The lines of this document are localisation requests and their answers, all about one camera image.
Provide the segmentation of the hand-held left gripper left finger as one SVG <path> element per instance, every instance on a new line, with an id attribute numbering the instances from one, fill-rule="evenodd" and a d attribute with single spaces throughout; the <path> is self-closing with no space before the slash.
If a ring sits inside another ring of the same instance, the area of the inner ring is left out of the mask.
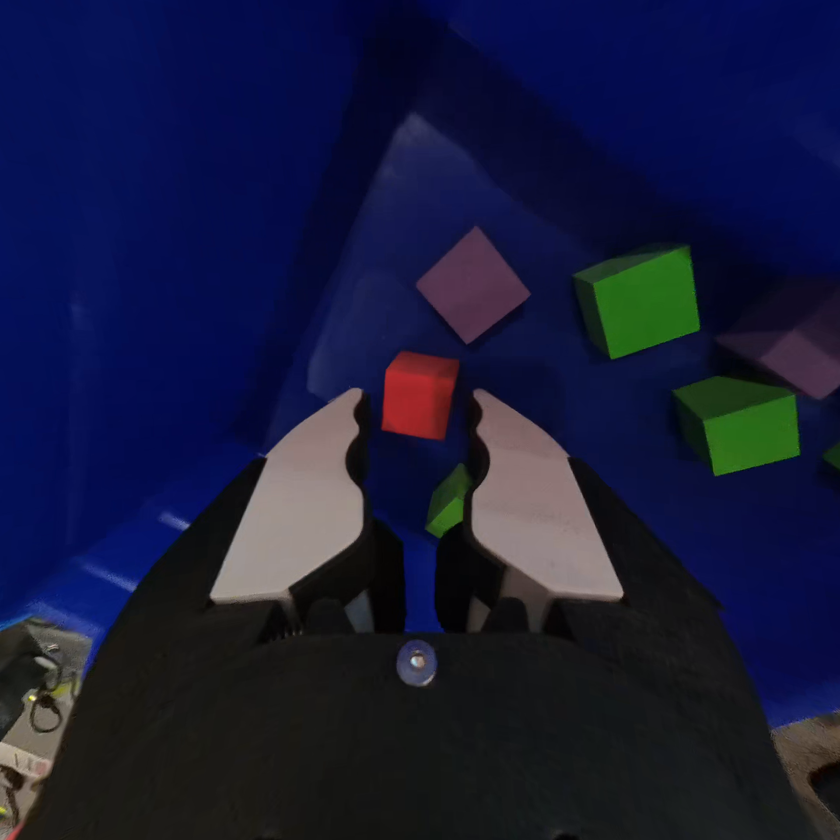
<path id="1" fill-rule="evenodd" d="M 347 455 L 360 426 L 360 388 L 299 423 L 271 449 L 217 575 L 215 603 L 286 595 L 362 534 L 362 489 Z"/>

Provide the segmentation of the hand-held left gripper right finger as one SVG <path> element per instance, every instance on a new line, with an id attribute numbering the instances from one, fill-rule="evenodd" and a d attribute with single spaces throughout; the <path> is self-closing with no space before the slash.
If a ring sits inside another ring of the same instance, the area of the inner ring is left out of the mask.
<path id="1" fill-rule="evenodd" d="M 623 598 L 568 453 L 488 391 L 472 396 L 480 414 L 476 435 L 489 456 L 471 499 L 479 546 L 552 595 Z"/>

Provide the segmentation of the red cube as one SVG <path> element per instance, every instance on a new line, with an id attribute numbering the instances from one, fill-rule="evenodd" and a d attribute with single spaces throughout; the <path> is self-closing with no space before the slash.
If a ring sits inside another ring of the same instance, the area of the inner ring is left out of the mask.
<path id="1" fill-rule="evenodd" d="M 458 374 L 458 360 L 401 351 L 385 370 L 381 429 L 444 441 Z"/>

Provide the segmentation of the purple cube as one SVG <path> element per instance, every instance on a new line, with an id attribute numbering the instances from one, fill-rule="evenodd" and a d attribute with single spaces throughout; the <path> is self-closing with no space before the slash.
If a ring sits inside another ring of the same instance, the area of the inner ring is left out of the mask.
<path id="1" fill-rule="evenodd" d="M 806 396 L 830 396 L 839 386 L 838 276 L 781 282 L 716 342 Z"/>
<path id="2" fill-rule="evenodd" d="M 416 290 L 465 344 L 477 341 L 531 296 L 478 226 L 419 278 Z"/>

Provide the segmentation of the blue plastic bin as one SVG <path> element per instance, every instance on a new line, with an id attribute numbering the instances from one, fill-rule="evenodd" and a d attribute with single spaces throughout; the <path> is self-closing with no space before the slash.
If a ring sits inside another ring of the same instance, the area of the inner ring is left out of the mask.
<path id="1" fill-rule="evenodd" d="M 416 289 L 478 226 L 531 296 L 465 344 Z M 700 330 L 618 360 L 573 273 L 688 245 Z M 772 725 L 838 709 L 838 392 L 716 477 L 672 391 L 838 277 L 838 2 L 2 2 L 2 627 L 102 639 L 256 455 L 400 350 L 460 359 L 443 444 L 371 440 L 439 628 L 436 484 L 486 388 L 723 606 Z"/>

